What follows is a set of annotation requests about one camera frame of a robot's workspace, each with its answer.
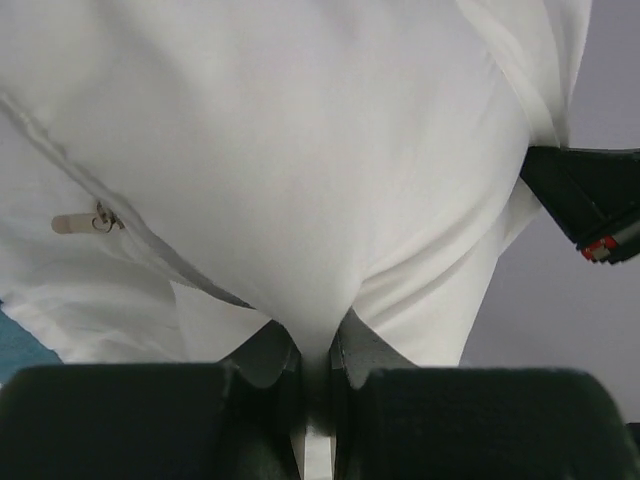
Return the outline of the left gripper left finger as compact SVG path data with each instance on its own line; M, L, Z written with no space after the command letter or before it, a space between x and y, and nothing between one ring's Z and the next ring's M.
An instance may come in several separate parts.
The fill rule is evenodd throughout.
M1 390L1 475L297 479L300 393L276 322L214 363L27 368Z

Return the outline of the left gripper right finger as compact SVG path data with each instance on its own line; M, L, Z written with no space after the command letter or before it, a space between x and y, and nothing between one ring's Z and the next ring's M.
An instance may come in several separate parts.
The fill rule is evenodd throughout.
M330 349L337 479L635 479L604 387L571 369L412 364L354 313Z

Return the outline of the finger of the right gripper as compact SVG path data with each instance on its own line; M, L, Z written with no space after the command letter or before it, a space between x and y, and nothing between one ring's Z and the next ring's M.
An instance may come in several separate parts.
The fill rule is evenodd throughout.
M520 178L592 263L639 255L639 151L535 146Z

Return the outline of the blue patterned pillowcase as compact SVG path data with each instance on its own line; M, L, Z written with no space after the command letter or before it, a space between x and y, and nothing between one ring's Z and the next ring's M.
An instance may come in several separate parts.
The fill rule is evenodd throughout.
M37 310L23 312L1 301L1 386L25 368L62 365L57 333L50 318Z

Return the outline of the white pillow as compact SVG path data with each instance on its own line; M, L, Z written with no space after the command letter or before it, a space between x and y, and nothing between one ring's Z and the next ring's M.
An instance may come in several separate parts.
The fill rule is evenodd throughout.
M214 360L349 311L456 365L568 137L587 1L5 1L1 301L65 362ZM124 224L60 235L100 201Z

